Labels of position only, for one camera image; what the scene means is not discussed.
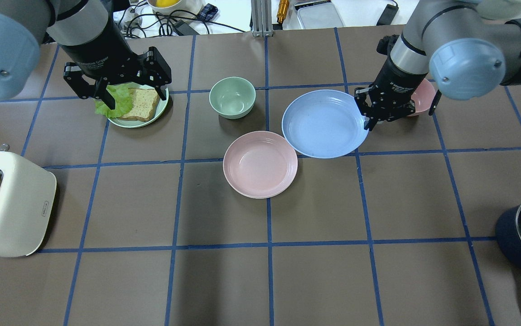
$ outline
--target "blue plate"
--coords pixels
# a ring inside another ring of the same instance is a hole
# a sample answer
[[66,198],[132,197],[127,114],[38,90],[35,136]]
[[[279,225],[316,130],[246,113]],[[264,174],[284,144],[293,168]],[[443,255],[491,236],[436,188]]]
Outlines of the blue plate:
[[353,96],[322,89],[294,100],[283,115],[283,136],[299,153],[334,158],[351,153],[367,137],[365,117]]

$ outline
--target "green bowl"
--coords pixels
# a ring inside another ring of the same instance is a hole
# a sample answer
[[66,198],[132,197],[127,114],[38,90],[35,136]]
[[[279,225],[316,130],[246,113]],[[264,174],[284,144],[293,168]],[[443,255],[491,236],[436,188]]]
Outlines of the green bowl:
[[256,91],[252,83],[240,77],[228,77],[210,90],[210,105],[227,119],[238,119],[247,115],[255,103]]

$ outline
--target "pink plate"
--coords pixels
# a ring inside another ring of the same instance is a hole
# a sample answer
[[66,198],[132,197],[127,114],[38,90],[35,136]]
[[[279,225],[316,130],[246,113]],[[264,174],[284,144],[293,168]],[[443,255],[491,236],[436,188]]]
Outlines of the pink plate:
[[254,131],[235,140],[226,150],[223,169],[234,190],[262,199],[283,192],[295,179],[295,150],[287,141],[268,131]]
[[428,111],[435,95],[436,89],[434,89],[434,85],[424,78],[420,86],[411,95],[411,99],[415,103],[415,113],[410,114],[408,117],[414,117]]

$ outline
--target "toaster label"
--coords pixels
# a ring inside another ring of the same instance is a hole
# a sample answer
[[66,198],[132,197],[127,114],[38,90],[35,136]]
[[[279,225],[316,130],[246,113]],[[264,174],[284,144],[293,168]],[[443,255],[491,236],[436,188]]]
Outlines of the toaster label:
[[49,202],[45,200],[45,203],[43,203],[43,211],[41,211],[41,216],[47,216],[47,212],[49,209]]

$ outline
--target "white toaster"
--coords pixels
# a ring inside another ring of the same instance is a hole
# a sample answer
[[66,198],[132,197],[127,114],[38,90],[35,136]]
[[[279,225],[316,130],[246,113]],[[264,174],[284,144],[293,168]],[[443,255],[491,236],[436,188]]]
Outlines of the white toaster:
[[55,175],[15,153],[0,151],[0,256],[39,248],[55,199]]

